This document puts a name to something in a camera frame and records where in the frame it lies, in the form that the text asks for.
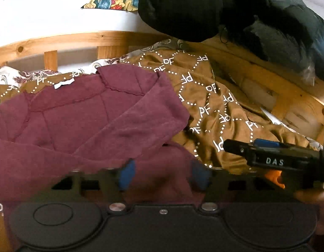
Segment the maroon sweater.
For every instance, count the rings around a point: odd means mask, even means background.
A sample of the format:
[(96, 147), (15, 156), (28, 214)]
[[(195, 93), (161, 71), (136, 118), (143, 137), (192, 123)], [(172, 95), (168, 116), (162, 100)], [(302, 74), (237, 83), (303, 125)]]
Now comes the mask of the maroon sweater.
[(0, 104), (0, 202), (133, 159), (128, 201), (198, 203), (203, 195), (189, 184), (195, 158), (172, 140), (188, 120), (166, 74), (125, 64), (14, 96)]

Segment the orange pink colourful cloth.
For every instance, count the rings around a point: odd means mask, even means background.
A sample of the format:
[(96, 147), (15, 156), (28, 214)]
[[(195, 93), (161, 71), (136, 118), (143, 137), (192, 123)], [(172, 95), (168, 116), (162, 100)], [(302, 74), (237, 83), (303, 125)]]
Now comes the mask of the orange pink colourful cloth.
[(281, 180), (281, 173), (282, 171), (278, 171), (278, 170), (268, 170), (265, 173), (265, 177), (266, 179), (270, 180), (277, 186), (281, 187), (282, 189), (285, 189), (285, 185), (282, 183)]

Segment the brown PF patterned blanket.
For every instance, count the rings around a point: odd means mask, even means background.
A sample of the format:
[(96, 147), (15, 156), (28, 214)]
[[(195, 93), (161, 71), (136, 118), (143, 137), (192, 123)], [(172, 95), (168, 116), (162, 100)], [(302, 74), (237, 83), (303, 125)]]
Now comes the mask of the brown PF patterned blanket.
[(250, 172), (223, 144), (257, 138), (311, 146), (219, 83), (204, 55), (151, 51), (39, 77), (0, 93), (0, 203), (8, 217), (71, 171), (133, 159), (126, 202), (197, 204), (203, 194), (189, 184), (192, 164)]

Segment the black puffy jacket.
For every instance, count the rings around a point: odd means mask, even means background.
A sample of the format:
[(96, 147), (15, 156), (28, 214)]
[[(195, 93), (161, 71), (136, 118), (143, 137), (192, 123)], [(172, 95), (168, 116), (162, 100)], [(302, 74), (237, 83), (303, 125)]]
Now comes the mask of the black puffy jacket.
[(324, 19), (302, 0), (139, 0), (153, 29), (189, 42), (223, 35), (263, 61), (324, 81)]

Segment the wooden bed frame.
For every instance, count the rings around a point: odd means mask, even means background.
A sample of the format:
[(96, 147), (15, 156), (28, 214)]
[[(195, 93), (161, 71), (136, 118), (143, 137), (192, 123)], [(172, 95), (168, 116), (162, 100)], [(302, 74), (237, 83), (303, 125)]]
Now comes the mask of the wooden bed frame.
[[(58, 35), (29, 39), (0, 47), (0, 66), (30, 56), (40, 55), (42, 65), (58, 70), (61, 51), (98, 48), (98, 55), (127, 52), (130, 46), (148, 47), (170, 39), (164, 35), (108, 31)], [(189, 50), (157, 50), (127, 57), (115, 64), (141, 67), (149, 72), (166, 74), (181, 101), (195, 118), (200, 108), (210, 105), (217, 117), (231, 116), (237, 121), (237, 105), (247, 110), (247, 119), (271, 120), (318, 143), (324, 142), (324, 82), (316, 79), (306, 84), (301, 74), (264, 62), (255, 55), (218, 38), (203, 43), (187, 43)], [(65, 73), (27, 81), (19, 88), (0, 85), (0, 105), (21, 93), (37, 93), (65, 79), (89, 73)]]

